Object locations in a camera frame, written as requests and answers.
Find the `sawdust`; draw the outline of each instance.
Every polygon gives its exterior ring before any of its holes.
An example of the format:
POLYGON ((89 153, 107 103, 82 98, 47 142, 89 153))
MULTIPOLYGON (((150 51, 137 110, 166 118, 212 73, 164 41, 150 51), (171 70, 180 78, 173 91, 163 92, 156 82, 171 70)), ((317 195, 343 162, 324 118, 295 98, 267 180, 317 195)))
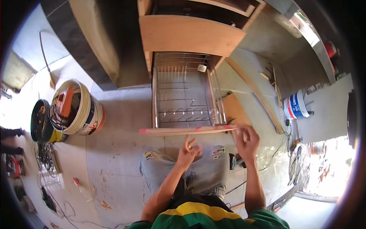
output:
POLYGON ((107 204, 106 202, 104 202, 104 201, 102 201, 102 207, 103 207, 103 208, 105 208, 106 210, 111 209, 111 208, 108 206, 108 204, 107 204))

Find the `dish rack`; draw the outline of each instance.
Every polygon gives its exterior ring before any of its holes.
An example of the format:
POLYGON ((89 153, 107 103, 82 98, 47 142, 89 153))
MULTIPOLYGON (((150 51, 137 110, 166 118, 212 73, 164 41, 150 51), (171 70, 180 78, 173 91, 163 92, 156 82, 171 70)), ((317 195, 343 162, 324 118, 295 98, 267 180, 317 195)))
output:
POLYGON ((159 52, 154 57, 153 128, 226 125, 221 89, 208 54, 159 52))

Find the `tiled floor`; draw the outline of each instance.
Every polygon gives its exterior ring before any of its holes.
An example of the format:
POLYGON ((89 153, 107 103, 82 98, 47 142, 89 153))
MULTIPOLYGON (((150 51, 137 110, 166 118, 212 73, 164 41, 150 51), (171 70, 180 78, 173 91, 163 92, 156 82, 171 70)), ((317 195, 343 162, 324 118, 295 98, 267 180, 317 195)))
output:
MULTIPOLYGON (((284 114, 278 107, 274 89, 269 82, 259 75, 264 71, 266 60, 243 49, 236 49, 232 59, 243 66, 243 70, 257 83, 265 97, 270 102, 284 125, 284 114)), ((76 78, 89 89, 91 94, 101 102, 105 108, 106 117, 102 129, 90 136, 72 135, 65 143, 56 143, 57 157, 63 171, 61 179, 52 181, 52 192, 61 205, 67 209, 66 215, 72 215, 72 209, 64 201, 68 201, 75 210, 76 216, 70 217, 78 221, 73 222, 78 228, 98 228, 90 223, 114 228, 118 224, 128 224, 141 217, 142 208, 151 193, 145 185, 138 168, 138 159, 148 150, 160 150, 173 159, 177 158, 178 148, 183 136, 148 137, 139 135, 140 128, 150 128, 151 88, 128 88, 117 91, 103 92, 93 83, 92 79, 81 69, 75 60, 69 56, 51 66, 51 70, 59 69, 60 78, 56 87, 65 80, 76 78), (88 190, 88 197, 84 197, 72 183, 72 178, 78 178, 88 190), (104 201, 111 208, 106 210, 101 206, 104 201)), ((218 69, 217 74, 223 91, 234 91, 244 110, 258 132, 261 143, 258 152, 258 167, 264 168, 273 153, 285 140, 284 135, 275 132, 263 106, 254 96, 243 80, 225 62, 218 69)), ((9 120, 7 128, 25 128, 29 131, 30 113, 39 97, 51 101, 54 90, 49 89, 47 71, 39 72, 14 97, 10 109, 4 116, 9 120)), ((200 134, 195 135, 197 142, 203 147, 223 145, 231 153, 236 153, 235 143, 230 134, 200 134)), ((22 177, 27 194, 33 201, 40 219, 46 224, 49 221, 62 228, 70 228, 70 223, 60 219, 41 200, 37 185, 38 168, 32 153, 32 141, 29 134, 18 138, 18 144, 25 149, 26 173, 22 177)), ((273 157, 273 162, 267 169, 260 172, 266 194, 267 204, 272 203, 291 186, 288 182, 289 159, 286 145, 280 147, 279 153, 273 157)), ((228 190, 238 186, 246 180, 245 170, 236 167, 230 171, 228 190)), ((240 186, 225 196, 225 203, 231 206, 244 201, 246 184, 240 186)), ((242 217, 246 217, 244 208, 236 210, 242 217)))

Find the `jeans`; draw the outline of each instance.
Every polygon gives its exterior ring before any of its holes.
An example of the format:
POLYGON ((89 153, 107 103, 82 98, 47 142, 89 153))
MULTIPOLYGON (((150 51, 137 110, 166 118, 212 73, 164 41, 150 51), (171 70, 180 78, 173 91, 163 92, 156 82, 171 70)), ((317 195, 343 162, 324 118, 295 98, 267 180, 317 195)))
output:
MULTIPOLYGON (((145 152, 139 159, 139 168, 151 193, 159 189, 175 161, 160 151, 145 152)), ((193 162, 183 174, 184 193, 215 195, 221 200, 229 176, 229 154, 221 145, 202 151, 202 158, 193 162)))

